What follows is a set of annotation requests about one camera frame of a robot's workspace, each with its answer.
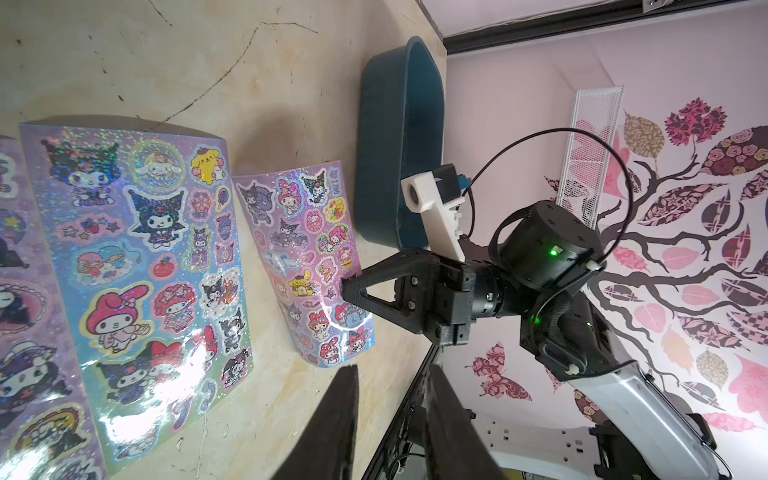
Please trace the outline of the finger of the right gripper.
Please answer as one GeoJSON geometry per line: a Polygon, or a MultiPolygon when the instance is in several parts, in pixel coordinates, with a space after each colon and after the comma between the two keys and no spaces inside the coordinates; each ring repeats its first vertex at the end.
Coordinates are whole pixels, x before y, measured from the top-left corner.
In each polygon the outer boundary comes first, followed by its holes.
{"type": "Polygon", "coordinates": [[[400,251],[342,281],[343,299],[409,332],[423,332],[438,273],[426,250],[400,251]]]}

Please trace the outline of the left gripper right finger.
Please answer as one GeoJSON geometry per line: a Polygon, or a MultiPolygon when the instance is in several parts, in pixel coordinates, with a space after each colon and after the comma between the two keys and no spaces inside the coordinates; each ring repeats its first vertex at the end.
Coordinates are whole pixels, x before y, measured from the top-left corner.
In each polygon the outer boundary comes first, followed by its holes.
{"type": "Polygon", "coordinates": [[[425,402],[429,479],[505,479],[438,365],[428,369],[425,402]]]}

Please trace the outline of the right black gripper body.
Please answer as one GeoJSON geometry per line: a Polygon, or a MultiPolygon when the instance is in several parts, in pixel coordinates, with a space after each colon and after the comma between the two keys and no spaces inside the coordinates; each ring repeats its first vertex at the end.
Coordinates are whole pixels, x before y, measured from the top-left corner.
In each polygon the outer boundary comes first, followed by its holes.
{"type": "Polygon", "coordinates": [[[561,344],[574,296],[601,267],[597,232],[551,201],[519,209],[494,231],[485,260],[427,251],[400,259],[394,324],[442,345],[465,343],[478,318],[519,316],[527,344],[561,344]]]}

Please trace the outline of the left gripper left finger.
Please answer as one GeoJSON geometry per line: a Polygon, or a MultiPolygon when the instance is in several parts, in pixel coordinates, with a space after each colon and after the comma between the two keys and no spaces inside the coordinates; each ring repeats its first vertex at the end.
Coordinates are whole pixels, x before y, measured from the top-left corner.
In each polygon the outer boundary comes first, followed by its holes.
{"type": "Polygon", "coordinates": [[[341,367],[272,479],[351,479],[358,407],[358,367],[341,367]]]}

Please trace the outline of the teal plastic storage box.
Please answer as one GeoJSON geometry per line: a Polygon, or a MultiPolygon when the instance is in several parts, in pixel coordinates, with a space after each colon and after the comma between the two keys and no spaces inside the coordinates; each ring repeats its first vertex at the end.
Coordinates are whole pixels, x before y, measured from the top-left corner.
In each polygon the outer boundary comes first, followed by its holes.
{"type": "Polygon", "coordinates": [[[442,163],[444,88],[426,43],[414,36],[371,58],[360,93],[355,226],[371,243],[423,248],[426,232],[401,181],[442,163]]]}

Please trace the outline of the character sticker sheet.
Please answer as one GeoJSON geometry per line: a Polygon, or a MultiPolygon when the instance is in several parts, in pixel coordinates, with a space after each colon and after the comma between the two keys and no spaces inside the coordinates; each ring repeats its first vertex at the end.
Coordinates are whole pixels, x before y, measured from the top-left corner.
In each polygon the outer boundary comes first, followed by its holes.
{"type": "Polygon", "coordinates": [[[106,476],[28,169],[9,137],[1,140],[1,476],[106,476]]]}
{"type": "Polygon", "coordinates": [[[20,141],[109,473],[252,370],[225,141],[23,124],[20,141]]]}

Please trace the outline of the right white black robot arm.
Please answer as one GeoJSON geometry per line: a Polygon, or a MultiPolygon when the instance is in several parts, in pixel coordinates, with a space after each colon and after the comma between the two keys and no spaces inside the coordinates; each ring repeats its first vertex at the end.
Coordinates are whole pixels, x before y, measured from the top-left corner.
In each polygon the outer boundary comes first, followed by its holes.
{"type": "Polygon", "coordinates": [[[483,259],[435,248],[401,251],[345,279],[343,299],[439,347],[463,346],[480,318],[516,316],[520,344],[607,417],[596,474],[727,479],[705,419],[680,412],[623,352],[582,287],[602,272],[598,234],[551,201],[510,214],[483,259]]]}

